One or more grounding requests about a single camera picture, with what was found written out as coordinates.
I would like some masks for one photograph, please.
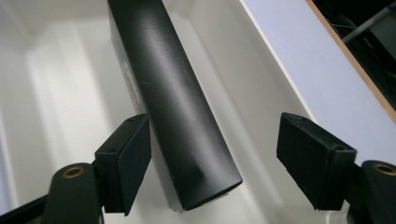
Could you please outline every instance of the black cylinder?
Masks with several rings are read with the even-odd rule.
[[[161,0],[109,0],[183,209],[242,178]]]

